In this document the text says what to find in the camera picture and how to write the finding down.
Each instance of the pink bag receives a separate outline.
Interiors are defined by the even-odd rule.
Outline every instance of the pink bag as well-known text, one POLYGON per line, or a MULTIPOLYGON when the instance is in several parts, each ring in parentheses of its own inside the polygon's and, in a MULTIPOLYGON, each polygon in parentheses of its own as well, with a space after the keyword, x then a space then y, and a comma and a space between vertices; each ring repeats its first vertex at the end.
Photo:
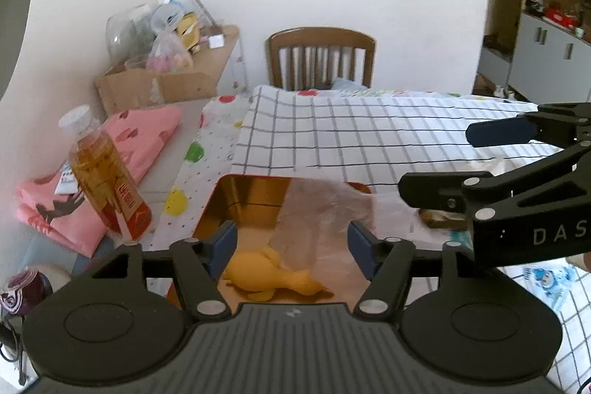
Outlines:
MULTIPOLYGON (((108 118, 103 129, 113 139, 135 182, 139 182, 180 119, 181 111, 175 106, 130 110, 108 118)), ((80 191, 54 194, 60 176, 61 167, 54 175, 19 184, 17 219, 68 249, 92 257, 107 227, 80 191)))

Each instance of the chair backrest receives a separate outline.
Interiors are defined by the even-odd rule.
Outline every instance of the chair backrest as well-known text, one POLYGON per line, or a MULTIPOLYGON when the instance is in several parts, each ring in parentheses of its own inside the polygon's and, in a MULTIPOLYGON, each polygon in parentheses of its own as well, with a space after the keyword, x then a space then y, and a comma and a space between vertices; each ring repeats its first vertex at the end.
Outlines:
POLYGON ((356 54, 365 50, 358 82, 371 87, 375 40, 338 27, 296 27, 267 41, 271 83, 288 91, 330 88, 335 77, 356 80, 356 54))

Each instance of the plastic bottle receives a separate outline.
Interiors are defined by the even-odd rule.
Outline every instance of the plastic bottle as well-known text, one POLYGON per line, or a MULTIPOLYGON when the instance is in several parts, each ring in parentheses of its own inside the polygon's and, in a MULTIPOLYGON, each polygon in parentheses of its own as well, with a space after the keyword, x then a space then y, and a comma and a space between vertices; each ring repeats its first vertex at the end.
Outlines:
POLYGON ((74 137, 69 164, 102 221, 124 237, 139 238, 150 225, 152 211, 139 195, 133 177, 113 141, 93 117, 90 106, 68 111, 59 126, 74 137))

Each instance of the cardboard box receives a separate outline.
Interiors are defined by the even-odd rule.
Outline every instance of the cardboard box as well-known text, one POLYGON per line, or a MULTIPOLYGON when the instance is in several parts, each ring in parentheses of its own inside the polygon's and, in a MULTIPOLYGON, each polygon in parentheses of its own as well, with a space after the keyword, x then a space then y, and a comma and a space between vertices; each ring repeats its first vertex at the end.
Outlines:
POLYGON ((184 72, 158 72, 147 69, 122 71, 116 67, 95 79, 107 115, 126 109, 140 109, 214 97, 218 80, 238 41, 239 29, 224 26, 225 45, 218 49, 202 46, 193 55, 193 68, 184 72))

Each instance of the blue and white package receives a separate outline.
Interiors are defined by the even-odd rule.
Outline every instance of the blue and white package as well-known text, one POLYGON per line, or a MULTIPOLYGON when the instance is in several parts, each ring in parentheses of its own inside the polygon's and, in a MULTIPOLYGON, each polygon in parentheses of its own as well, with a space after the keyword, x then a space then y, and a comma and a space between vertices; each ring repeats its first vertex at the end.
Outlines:
POLYGON ((525 288, 555 313, 559 313, 570 293, 576 272, 574 267, 558 263, 524 266, 525 288))

